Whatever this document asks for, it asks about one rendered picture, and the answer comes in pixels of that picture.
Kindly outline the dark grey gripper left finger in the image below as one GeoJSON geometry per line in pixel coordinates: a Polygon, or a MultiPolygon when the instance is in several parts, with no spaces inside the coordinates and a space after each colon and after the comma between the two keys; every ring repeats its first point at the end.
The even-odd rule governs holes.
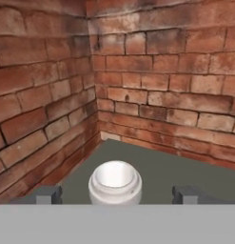
{"type": "Polygon", "coordinates": [[[41,186],[34,190],[31,194],[12,200],[10,204],[61,204],[63,202],[61,195],[61,186],[41,186]]]}

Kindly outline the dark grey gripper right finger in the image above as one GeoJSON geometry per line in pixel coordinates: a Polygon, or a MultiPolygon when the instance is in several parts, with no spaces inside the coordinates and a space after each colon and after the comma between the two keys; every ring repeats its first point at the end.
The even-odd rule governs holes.
{"type": "Polygon", "coordinates": [[[223,200],[209,196],[189,186],[173,186],[172,194],[173,204],[224,204],[223,200]]]}

